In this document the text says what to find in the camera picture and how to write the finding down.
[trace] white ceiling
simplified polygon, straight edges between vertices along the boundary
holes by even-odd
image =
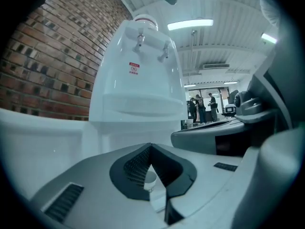
[[[164,0],[122,0],[133,16],[152,15],[159,31],[175,41],[184,83],[222,83],[240,81],[253,74],[274,44],[264,42],[261,34],[277,36],[260,11],[259,0],[178,0],[170,5]],[[168,31],[167,24],[196,18],[213,19],[211,27]],[[191,63],[191,31],[193,41]],[[203,64],[226,63],[229,70],[199,70]]]

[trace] fluorescent light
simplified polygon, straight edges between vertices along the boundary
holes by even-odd
[[[267,41],[270,41],[272,43],[276,43],[277,42],[277,39],[273,38],[272,36],[269,36],[265,33],[262,34],[262,38],[267,40]]]
[[[168,30],[176,30],[180,28],[186,28],[186,27],[195,27],[195,26],[212,26],[213,20],[191,20],[191,21],[181,21],[181,22],[175,22],[167,25]]]
[[[196,85],[185,85],[184,87],[192,87],[192,86],[196,86]]]
[[[225,82],[224,84],[236,84],[238,82]]]

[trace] person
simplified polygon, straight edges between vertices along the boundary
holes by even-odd
[[[211,98],[211,101],[208,104],[208,106],[211,107],[211,114],[212,114],[213,122],[216,122],[217,121],[217,112],[216,112],[217,103],[216,103],[216,100],[215,100],[215,98],[213,97],[213,95],[211,93],[209,93],[209,96]]]
[[[190,114],[191,114],[191,117],[193,118],[193,123],[196,122],[196,119],[197,119],[197,110],[196,110],[196,105],[194,104],[194,98],[192,97],[191,100],[190,100]]]
[[[205,124],[206,120],[205,120],[205,106],[203,104],[203,98],[199,96],[199,94],[196,95],[195,98],[195,103],[196,103],[196,107],[199,113],[199,118],[200,118],[200,124]]]

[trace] vent grille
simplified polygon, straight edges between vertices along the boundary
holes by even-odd
[[[44,213],[52,219],[62,223],[81,195],[83,189],[84,187],[76,184],[68,185]]]
[[[247,69],[228,69],[226,74],[250,74],[250,70]]]
[[[146,173],[151,165],[149,156],[150,147],[146,148],[124,165],[127,178],[142,188],[144,188]]]
[[[238,167],[238,166],[228,165],[228,164],[224,164],[224,163],[216,163],[214,166],[217,168],[220,168],[220,169],[229,170],[229,171],[233,171],[233,172]]]
[[[216,64],[204,64],[203,69],[223,69],[223,68],[229,68],[229,64],[225,63],[216,63]]]

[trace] brick wall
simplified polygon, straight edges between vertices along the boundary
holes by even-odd
[[[2,56],[0,107],[88,120],[107,45],[131,18],[120,0],[46,0],[17,27]]]

